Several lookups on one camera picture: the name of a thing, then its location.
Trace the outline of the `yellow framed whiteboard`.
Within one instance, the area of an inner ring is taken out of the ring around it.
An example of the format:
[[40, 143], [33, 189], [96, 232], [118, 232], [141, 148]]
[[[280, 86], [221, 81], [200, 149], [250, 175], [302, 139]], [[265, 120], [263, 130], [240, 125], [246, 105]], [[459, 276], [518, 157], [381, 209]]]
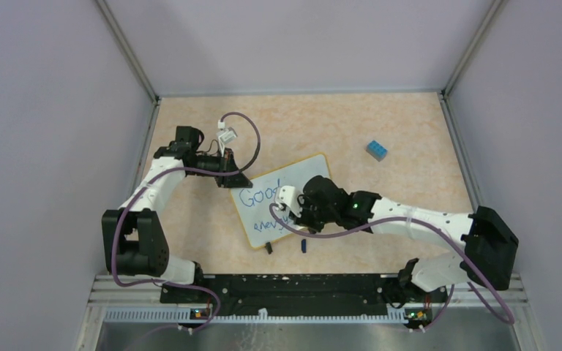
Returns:
[[302, 190], [312, 177], [319, 175], [331, 176], [328, 160], [323, 153], [264, 173], [251, 180], [250, 188], [230, 190], [251, 248], [262, 249], [291, 234], [270, 215], [269, 205], [274, 202], [282, 186], [294, 186]]

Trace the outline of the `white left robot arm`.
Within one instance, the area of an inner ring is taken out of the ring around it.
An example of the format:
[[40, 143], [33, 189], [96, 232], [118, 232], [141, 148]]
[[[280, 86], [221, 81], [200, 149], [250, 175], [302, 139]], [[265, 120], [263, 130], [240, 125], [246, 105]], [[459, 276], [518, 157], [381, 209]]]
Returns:
[[187, 176], [210, 176], [219, 188], [252, 187], [227, 147], [236, 137], [234, 129], [221, 127], [217, 152], [205, 154], [198, 150], [204, 140], [202, 131], [178, 126], [174, 140], [157, 149], [135, 192], [101, 218], [106, 267], [114, 279], [140, 276], [145, 282], [175, 283], [178, 294], [188, 302], [204, 296], [206, 284], [196, 276], [198, 264], [170, 253], [160, 215]]

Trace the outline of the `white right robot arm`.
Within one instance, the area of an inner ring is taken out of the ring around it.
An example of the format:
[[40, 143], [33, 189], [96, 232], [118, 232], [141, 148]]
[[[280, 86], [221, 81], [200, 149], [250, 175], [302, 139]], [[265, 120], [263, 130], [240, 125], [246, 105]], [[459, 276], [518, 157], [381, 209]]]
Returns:
[[400, 292], [409, 301], [420, 301], [445, 285], [469, 282], [492, 292], [509, 289], [519, 240], [492, 208], [481, 205], [470, 214], [432, 211], [374, 192], [346, 192], [321, 175], [302, 189], [283, 186], [276, 201], [310, 236], [336, 224], [342, 235], [399, 235], [446, 249], [437, 257], [409, 260], [399, 272]]

